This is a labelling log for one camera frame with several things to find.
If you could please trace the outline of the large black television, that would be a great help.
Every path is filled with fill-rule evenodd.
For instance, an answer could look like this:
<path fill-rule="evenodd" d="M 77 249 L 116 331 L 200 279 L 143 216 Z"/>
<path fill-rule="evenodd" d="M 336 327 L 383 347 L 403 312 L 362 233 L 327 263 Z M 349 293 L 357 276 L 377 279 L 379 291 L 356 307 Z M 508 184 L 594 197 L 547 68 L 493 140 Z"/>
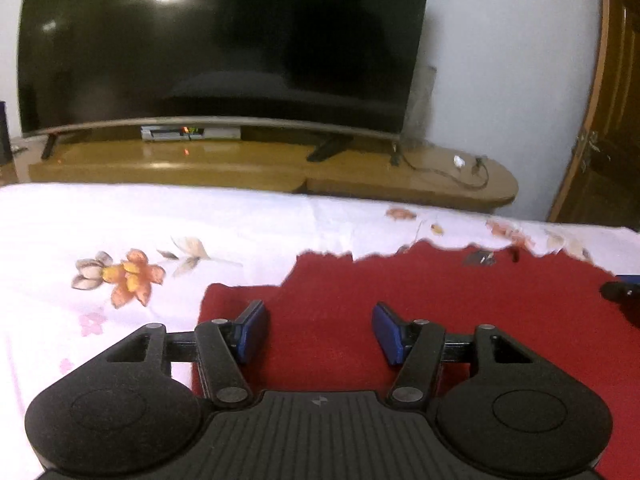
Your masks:
<path fill-rule="evenodd" d="M 26 136 L 261 126 L 395 140 L 426 0 L 23 0 Z"/>

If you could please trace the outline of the red cloth garment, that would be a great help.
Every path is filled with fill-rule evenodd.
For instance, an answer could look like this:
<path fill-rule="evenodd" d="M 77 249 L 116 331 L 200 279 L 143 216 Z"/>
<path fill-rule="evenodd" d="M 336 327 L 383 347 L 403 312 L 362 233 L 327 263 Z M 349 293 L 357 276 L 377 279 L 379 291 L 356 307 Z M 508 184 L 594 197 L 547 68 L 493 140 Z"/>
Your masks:
<path fill-rule="evenodd" d="M 256 391 L 390 388 L 395 373 L 371 327 L 381 302 L 406 320 L 425 318 L 454 334 L 495 325 L 602 396 L 614 427 L 598 469 L 609 479 L 634 479 L 639 317 L 601 296 L 610 279 L 569 256 L 523 249 L 498 252 L 490 266 L 425 242 L 360 260 L 306 252 L 278 286 L 208 286 L 200 317 L 234 318 L 253 300 L 266 305 L 268 335 L 245 370 Z"/>

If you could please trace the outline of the silver set-top box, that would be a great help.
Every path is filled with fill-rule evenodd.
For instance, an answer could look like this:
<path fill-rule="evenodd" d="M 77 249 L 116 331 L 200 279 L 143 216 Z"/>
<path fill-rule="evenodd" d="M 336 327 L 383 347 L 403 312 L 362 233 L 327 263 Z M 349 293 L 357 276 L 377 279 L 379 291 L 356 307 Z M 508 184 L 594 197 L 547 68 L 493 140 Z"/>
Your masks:
<path fill-rule="evenodd" d="M 142 126 L 140 133 L 143 140 L 150 142 L 241 139 L 240 127 Z"/>

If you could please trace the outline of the wooden TV stand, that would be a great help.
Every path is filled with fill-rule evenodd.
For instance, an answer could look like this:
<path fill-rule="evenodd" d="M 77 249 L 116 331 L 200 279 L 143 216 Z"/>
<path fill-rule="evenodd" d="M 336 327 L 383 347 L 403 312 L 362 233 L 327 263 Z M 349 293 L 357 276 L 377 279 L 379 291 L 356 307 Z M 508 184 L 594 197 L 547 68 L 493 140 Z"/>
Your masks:
<path fill-rule="evenodd" d="M 518 195 L 518 181 L 485 156 L 438 146 L 393 148 L 362 140 L 324 162 L 305 144 L 256 140 L 149 142 L 125 130 L 108 140 L 93 130 L 71 136 L 16 139 L 2 166 L 4 185 L 30 182 L 166 184 L 390 200 L 491 212 Z"/>

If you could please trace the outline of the floral white bed sheet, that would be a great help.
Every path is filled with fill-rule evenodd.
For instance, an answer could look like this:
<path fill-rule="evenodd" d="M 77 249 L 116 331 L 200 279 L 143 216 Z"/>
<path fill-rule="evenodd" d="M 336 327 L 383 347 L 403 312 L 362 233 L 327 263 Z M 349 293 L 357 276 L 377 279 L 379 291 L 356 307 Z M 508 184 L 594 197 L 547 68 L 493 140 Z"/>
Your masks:
<path fill-rule="evenodd" d="M 399 368 L 386 358 L 395 376 L 383 392 L 250 388 L 250 405 L 216 406 L 196 365 L 176 361 L 170 376 L 197 404 L 105 404 L 107 351 L 146 324 L 191 333 L 213 321 L 200 317 L 208 286 L 278 286 L 306 252 L 360 260 L 421 242 L 480 266 L 523 249 L 589 263 L 610 281 L 639 276 L 639 237 L 626 228 L 224 188 L 4 188 L 2 477 L 608 479 L 598 469 L 613 435 L 608 404 L 509 334 L 534 357 L 531 408 L 394 408 Z"/>

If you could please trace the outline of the brown wooden door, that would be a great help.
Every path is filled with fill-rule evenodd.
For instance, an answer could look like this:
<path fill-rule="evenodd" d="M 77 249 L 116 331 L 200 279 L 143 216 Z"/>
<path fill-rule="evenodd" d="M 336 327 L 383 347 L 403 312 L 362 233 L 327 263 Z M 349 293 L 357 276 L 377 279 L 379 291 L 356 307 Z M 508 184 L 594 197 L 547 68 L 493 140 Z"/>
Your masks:
<path fill-rule="evenodd" d="M 547 220 L 637 231 L 639 0 L 602 0 L 596 71 L 578 134 L 582 129 L 599 133 L 600 151 L 591 154 L 590 166 L 582 174 L 573 150 Z"/>

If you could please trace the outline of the black cylinder speaker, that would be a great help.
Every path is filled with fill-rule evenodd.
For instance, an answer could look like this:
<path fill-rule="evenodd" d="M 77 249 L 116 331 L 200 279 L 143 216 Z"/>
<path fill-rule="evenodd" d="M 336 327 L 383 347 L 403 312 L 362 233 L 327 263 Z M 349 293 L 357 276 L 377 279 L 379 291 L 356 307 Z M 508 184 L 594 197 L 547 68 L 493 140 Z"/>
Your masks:
<path fill-rule="evenodd" d="M 6 102 L 0 102 L 0 165 L 4 166 L 13 160 L 8 123 L 6 122 Z"/>

